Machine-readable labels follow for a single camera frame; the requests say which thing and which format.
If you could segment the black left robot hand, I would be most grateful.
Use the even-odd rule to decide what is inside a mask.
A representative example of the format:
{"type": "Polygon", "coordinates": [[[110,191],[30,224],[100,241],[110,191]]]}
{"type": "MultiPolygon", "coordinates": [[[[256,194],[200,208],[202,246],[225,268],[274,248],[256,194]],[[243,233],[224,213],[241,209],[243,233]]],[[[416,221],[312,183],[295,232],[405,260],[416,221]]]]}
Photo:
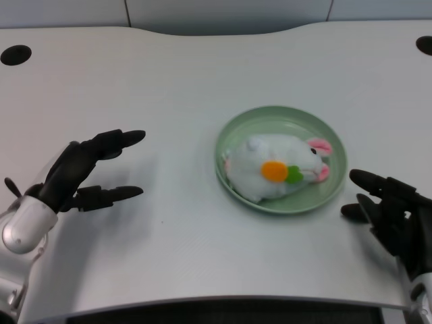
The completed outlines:
{"type": "Polygon", "coordinates": [[[84,142],[73,141],[51,166],[44,182],[32,185],[25,195],[39,199],[55,213],[73,208],[82,212],[104,209],[138,196],[143,189],[137,186],[105,190],[100,186],[82,188],[80,185],[98,161],[120,156],[124,148],[137,144],[145,136],[144,130],[112,130],[84,142]]]}

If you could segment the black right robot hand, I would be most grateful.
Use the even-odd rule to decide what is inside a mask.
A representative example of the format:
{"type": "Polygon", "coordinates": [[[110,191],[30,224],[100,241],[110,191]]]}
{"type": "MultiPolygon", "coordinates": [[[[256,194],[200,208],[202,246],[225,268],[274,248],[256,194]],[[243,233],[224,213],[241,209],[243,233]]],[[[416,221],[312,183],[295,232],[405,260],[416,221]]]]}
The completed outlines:
{"type": "Polygon", "coordinates": [[[408,278],[431,272],[431,199],[399,180],[352,169],[349,178],[369,194],[344,205],[342,216],[365,223],[384,249],[403,264],[408,278]]]}

